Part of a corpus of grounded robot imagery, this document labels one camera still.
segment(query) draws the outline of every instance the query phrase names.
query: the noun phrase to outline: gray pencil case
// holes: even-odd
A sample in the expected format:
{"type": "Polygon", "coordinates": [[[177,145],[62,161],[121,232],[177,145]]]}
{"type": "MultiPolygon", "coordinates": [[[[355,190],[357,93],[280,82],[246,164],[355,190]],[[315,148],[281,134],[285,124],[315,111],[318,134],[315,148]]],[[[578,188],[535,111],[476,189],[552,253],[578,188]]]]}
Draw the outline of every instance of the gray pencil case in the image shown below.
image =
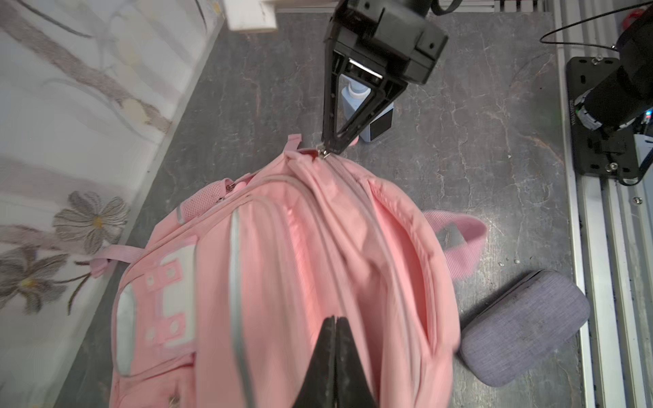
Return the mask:
{"type": "Polygon", "coordinates": [[[502,386],[573,336],[589,317],[590,304],[574,282],[540,270],[465,327],[460,356],[479,380],[502,386]]]}

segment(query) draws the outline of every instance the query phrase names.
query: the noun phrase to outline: gray table surface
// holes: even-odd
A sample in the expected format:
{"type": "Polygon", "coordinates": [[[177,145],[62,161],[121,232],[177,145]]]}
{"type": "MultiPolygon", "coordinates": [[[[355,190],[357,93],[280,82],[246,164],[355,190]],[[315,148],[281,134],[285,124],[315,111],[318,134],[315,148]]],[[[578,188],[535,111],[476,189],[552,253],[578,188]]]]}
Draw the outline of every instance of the gray table surface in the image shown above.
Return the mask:
{"type": "MultiPolygon", "coordinates": [[[[280,14],[279,31],[224,29],[143,206],[129,245],[195,191],[256,170],[290,133],[321,134],[328,14],[280,14]]],[[[479,271],[455,284],[464,325],[529,271],[571,277],[558,74],[538,43],[547,13],[454,13],[431,79],[395,103],[392,129],[345,152],[398,184],[422,209],[465,212],[490,232],[479,271]]],[[[59,395],[57,407],[102,407],[111,384],[110,310],[116,271],[59,395]]],[[[577,339],[501,388],[454,363],[452,407],[582,406],[577,339]]]]}

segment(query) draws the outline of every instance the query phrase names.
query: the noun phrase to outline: bottle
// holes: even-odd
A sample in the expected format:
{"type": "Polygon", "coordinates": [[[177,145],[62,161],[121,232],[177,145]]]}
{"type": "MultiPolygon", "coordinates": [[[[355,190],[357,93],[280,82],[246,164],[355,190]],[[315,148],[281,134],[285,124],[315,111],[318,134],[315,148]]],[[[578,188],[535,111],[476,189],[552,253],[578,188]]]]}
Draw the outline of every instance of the bottle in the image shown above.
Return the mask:
{"type": "MultiPolygon", "coordinates": [[[[365,98],[370,94],[370,88],[366,87],[358,81],[351,78],[349,85],[342,89],[342,106],[345,114],[345,120],[349,120],[353,116],[356,109],[358,109],[365,98]]],[[[360,133],[360,138],[365,143],[370,143],[372,140],[381,136],[386,130],[392,126],[392,111],[394,110],[394,102],[390,103],[374,120],[360,133]]]]}

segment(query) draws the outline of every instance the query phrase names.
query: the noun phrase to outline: painted flower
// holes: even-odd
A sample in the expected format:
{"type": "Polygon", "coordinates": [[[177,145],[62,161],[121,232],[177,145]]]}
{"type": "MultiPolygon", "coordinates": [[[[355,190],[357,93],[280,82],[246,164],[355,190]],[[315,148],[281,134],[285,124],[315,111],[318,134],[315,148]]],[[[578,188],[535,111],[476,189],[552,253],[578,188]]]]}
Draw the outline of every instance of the painted flower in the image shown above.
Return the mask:
{"type": "Polygon", "coordinates": [[[72,209],[65,208],[54,215],[52,226],[64,241],[84,240],[84,251],[96,253],[106,240],[117,243],[127,222],[127,205],[114,197],[102,208],[100,196],[74,191],[68,196],[72,209]]]}
{"type": "Polygon", "coordinates": [[[38,313],[55,302],[66,285],[51,278],[68,261],[68,254],[37,260],[37,249],[23,246],[0,254],[0,309],[17,294],[25,298],[25,314],[38,313]]]}

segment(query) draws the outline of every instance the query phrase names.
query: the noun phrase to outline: pink strap loop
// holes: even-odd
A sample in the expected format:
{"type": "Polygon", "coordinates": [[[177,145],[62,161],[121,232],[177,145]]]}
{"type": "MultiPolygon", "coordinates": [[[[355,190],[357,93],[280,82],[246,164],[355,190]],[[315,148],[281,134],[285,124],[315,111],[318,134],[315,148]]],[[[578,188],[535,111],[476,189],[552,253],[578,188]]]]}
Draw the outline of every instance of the pink strap loop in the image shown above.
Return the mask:
{"type": "Polygon", "coordinates": [[[458,228],[465,243],[446,249],[444,251],[445,258],[451,279],[457,281],[471,276],[481,259],[481,253],[485,246],[488,231],[485,224],[470,215],[446,211],[425,211],[424,216],[436,234],[450,224],[454,224],[458,228]]]}
{"type": "Polygon", "coordinates": [[[179,224],[185,224],[193,218],[204,214],[216,202],[225,198],[235,187],[231,179],[214,181],[202,187],[200,191],[185,199],[178,207],[179,224]]]}
{"type": "Polygon", "coordinates": [[[299,147],[299,143],[302,141],[301,133],[293,133],[288,135],[288,142],[286,142],[283,151],[294,151],[299,147]]]}
{"type": "Polygon", "coordinates": [[[140,259],[144,249],[129,247],[127,245],[109,245],[102,248],[93,259],[91,259],[91,276],[100,277],[109,269],[110,265],[114,265],[116,261],[127,262],[128,264],[136,262],[140,259]]]}

